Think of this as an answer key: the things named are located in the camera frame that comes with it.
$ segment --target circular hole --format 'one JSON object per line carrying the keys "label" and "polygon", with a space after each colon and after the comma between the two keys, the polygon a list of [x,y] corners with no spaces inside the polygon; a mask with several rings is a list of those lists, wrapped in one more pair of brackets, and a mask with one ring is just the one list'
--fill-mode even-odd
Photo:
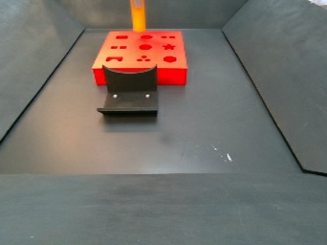
{"label": "circular hole", "polygon": [[151,38],[152,38],[152,35],[145,34],[145,35],[143,35],[140,38],[141,38],[141,39],[151,39]]}
{"label": "circular hole", "polygon": [[139,46],[139,49],[140,49],[140,50],[151,50],[151,49],[152,49],[152,46],[151,46],[149,44],[141,44],[141,45]]}

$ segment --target gray floor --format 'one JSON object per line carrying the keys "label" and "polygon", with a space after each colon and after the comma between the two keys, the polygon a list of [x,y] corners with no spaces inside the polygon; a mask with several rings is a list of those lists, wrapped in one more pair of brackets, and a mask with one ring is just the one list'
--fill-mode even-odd
{"label": "gray floor", "polygon": [[1,173],[298,173],[222,31],[184,30],[188,85],[160,87],[157,118],[105,119],[85,31],[0,145]]}
{"label": "gray floor", "polygon": [[254,174],[3,175],[1,244],[326,245],[327,181]]}

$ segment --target shape sorter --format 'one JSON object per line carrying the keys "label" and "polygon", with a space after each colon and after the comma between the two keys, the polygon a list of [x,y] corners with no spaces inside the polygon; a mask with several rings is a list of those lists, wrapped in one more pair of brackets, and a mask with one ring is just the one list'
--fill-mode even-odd
{"label": "shape sorter", "polygon": [[157,66],[159,85],[185,85],[188,63],[180,32],[109,32],[92,66],[97,85],[105,85],[104,67],[141,72]]}

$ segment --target white speck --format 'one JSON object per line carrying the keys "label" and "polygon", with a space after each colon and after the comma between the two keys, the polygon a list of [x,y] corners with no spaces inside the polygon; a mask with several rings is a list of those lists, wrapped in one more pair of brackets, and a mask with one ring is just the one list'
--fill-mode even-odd
{"label": "white speck", "polygon": [[228,153],[227,153],[227,158],[228,158],[230,162],[232,162],[232,160],[231,160],[231,157],[230,157],[230,154],[228,154]]}

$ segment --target dark gray surface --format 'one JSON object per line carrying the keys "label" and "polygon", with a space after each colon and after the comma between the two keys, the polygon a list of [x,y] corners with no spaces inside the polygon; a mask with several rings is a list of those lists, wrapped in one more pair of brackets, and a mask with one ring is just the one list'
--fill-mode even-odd
{"label": "dark gray surface", "polygon": [[[87,28],[131,29],[129,0],[59,0]],[[222,28],[247,0],[147,0],[148,28]]]}
{"label": "dark gray surface", "polygon": [[87,31],[0,145],[1,173],[294,173],[299,168],[219,30],[184,31],[185,87],[159,88],[157,118],[104,119]]}
{"label": "dark gray surface", "polygon": [[1,244],[326,245],[327,180],[3,175]]}
{"label": "dark gray surface", "polygon": [[327,173],[327,11],[251,0],[223,27],[306,170]]}
{"label": "dark gray surface", "polygon": [[51,0],[0,0],[0,141],[83,27]]}

